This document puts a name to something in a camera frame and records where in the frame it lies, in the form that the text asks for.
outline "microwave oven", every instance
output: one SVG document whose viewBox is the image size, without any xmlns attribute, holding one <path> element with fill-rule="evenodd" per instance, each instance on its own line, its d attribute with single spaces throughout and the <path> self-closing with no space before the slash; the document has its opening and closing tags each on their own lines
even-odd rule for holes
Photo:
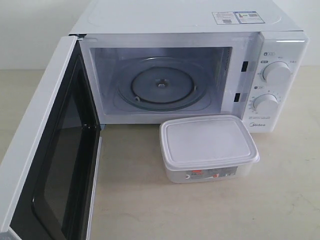
<svg viewBox="0 0 320 240">
<path fill-rule="evenodd" d="M 90 237 L 100 131 L 233 115 L 271 132 L 308 37 L 271 0 L 94 0 L 0 166 L 0 240 Z"/>
</svg>

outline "plastic food container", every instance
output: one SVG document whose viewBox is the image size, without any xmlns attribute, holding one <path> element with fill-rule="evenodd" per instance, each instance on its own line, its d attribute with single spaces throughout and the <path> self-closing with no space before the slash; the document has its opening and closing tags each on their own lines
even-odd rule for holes
<svg viewBox="0 0 320 240">
<path fill-rule="evenodd" d="M 233 115 L 166 121 L 160 141 L 166 174 L 174 183 L 243 177 L 260 160 L 250 133 Z"/>
</svg>

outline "white knob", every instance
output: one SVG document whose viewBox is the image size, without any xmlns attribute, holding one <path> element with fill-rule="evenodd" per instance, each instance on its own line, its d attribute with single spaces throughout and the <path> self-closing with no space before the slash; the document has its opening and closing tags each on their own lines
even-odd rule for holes
<svg viewBox="0 0 320 240">
<path fill-rule="evenodd" d="M 263 115 L 272 115 L 278 109 L 279 103 L 272 94 L 265 94 L 257 97 L 253 102 L 254 109 Z"/>
<path fill-rule="evenodd" d="M 263 71 L 264 80 L 271 85 L 278 84 L 278 82 L 283 83 L 283 81 L 289 80 L 290 77 L 290 68 L 283 61 L 271 63 Z"/>
</svg>

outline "brand logo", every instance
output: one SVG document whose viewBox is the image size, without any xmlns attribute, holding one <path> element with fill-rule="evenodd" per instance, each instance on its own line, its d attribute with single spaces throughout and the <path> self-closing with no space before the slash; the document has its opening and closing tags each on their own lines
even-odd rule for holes
<svg viewBox="0 0 320 240">
<path fill-rule="evenodd" d="M 251 122 L 250 127 L 265 127 L 266 125 L 265 124 L 258 124 L 258 123 L 255 123 L 255 122 Z"/>
</svg>

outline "white wall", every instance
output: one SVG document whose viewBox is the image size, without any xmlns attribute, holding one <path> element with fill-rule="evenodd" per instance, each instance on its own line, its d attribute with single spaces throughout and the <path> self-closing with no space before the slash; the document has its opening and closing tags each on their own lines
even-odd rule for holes
<svg viewBox="0 0 320 240">
<path fill-rule="evenodd" d="M 0 69 L 44 69 L 90 0 L 2 0 Z M 317 0 L 274 0 L 310 36 L 304 65 L 320 65 Z"/>
</svg>

